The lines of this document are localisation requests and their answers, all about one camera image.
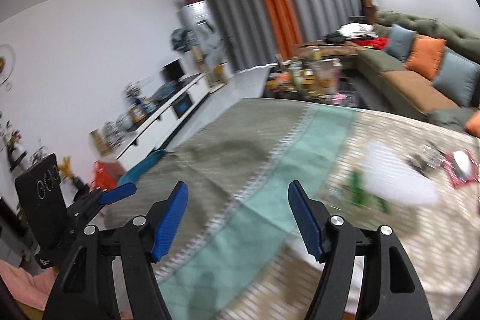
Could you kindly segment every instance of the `bedspread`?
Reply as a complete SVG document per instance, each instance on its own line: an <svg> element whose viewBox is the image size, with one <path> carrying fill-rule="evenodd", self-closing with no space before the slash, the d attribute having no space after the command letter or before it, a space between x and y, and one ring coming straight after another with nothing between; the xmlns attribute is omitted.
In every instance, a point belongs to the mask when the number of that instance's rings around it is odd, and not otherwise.
<svg viewBox="0 0 480 320"><path fill-rule="evenodd" d="M404 156L426 139L445 151L475 151L471 136L396 115L245 99L144 174L137 194L106 210L106 225L145 214L183 180L189 205L169 255L154 265L172 317L300 320L321 271L287 245L296 231L288 183L298 179L322 199L326 186L346 183L371 140ZM442 170L433 179L433 208L392 205L383 214L346 206L339 214L362 228L395 229L434 319L443 320L478 269L480 219L476 186L453 190Z"/></svg>

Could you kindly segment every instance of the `metal screw cap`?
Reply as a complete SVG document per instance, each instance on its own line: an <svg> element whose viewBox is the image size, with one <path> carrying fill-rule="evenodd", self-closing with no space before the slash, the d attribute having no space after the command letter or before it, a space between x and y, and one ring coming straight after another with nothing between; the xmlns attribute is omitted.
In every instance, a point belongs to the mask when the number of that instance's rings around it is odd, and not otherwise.
<svg viewBox="0 0 480 320"><path fill-rule="evenodd" d="M145 217L143 217L143 216L137 216L137 217L135 217L135 218L133 219L132 222L133 222L134 226L142 226L143 224L146 223L146 221L147 221L147 220L145 219Z"/></svg>
<svg viewBox="0 0 480 320"><path fill-rule="evenodd" d="M380 228L380 232L382 232L384 235L391 235L392 234L392 228L390 228L389 226L382 226Z"/></svg>
<svg viewBox="0 0 480 320"><path fill-rule="evenodd" d="M340 216L332 216L330 218L330 222L335 226L342 226L345 220Z"/></svg>
<svg viewBox="0 0 480 320"><path fill-rule="evenodd" d="M97 229L96 226L86 226L85 229L83 230L83 233L85 235L92 235L95 233L96 229Z"/></svg>

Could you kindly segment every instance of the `floor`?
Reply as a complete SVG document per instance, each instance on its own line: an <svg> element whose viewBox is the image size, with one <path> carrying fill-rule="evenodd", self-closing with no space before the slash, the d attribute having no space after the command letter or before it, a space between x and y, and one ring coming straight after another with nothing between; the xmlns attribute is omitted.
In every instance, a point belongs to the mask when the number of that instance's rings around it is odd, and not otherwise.
<svg viewBox="0 0 480 320"><path fill-rule="evenodd" d="M393 109L383 95L373 87L369 81L357 70L345 71L349 82L355 86L355 90L361 95L370 110L393 113Z"/></svg>
<svg viewBox="0 0 480 320"><path fill-rule="evenodd" d="M169 151L175 149L241 99L261 97L269 72L268 67L256 67L235 74L228 85L207 97L166 149Z"/></svg>

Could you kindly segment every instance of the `television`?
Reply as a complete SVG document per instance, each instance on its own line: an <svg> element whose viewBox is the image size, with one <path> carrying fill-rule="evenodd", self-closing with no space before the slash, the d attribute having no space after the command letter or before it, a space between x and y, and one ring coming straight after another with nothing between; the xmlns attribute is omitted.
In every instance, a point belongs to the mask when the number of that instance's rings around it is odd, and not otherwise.
<svg viewBox="0 0 480 320"><path fill-rule="evenodd" d="M182 66L180 65L180 60L177 59L170 64L165 65L165 77L170 81L178 81L182 76L185 75L183 72Z"/></svg>

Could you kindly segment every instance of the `blue gripper pad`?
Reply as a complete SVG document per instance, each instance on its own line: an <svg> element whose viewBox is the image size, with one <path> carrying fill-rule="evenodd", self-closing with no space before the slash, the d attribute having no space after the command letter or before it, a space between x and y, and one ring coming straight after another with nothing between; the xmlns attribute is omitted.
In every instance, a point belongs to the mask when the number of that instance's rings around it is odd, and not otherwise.
<svg viewBox="0 0 480 320"><path fill-rule="evenodd" d="M133 183L126 183L117 188L106 191L100 197L99 203L103 205L111 205L114 202L120 201L126 197L132 196L137 191L137 187Z"/></svg>
<svg viewBox="0 0 480 320"><path fill-rule="evenodd" d="M313 217L308 207L307 195L300 183L294 181L289 185L289 204L293 217L302 234L303 242L310 255L315 256L317 262L324 262L325 252L322 249L322 233L318 222Z"/></svg>
<svg viewBox="0 0 480 320"><path fill-rule="evenodd" d="M188 203L188 187L183 182L179 183L179 188L174 189L176 194L170 199L169 206L163 216L162 221L155 230L155 244L152 248L152 258L155 262L167 255L172 246L173 239L177 233L177 229L182 221L185 209Z"/></svg>

